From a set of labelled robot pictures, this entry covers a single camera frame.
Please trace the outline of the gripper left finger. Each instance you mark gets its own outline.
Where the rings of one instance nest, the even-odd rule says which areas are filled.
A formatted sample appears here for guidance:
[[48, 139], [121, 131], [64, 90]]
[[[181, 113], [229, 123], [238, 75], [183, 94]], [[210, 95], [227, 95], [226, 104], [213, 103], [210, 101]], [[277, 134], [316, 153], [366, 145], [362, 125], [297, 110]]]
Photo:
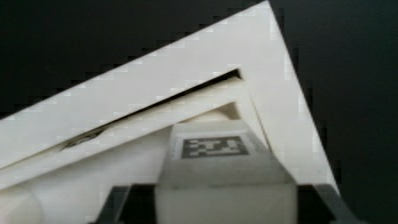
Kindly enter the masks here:
[[96, 221], [89, 224], [156, 224], [153, 184], [112, 187]]

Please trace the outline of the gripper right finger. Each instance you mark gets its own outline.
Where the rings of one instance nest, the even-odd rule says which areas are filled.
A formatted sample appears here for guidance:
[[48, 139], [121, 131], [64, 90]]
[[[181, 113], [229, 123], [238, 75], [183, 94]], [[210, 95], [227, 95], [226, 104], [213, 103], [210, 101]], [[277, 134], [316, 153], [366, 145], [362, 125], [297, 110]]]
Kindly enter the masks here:
[[298, 186], [298, 224], [369, 224], [348, 208], [329, 184]]

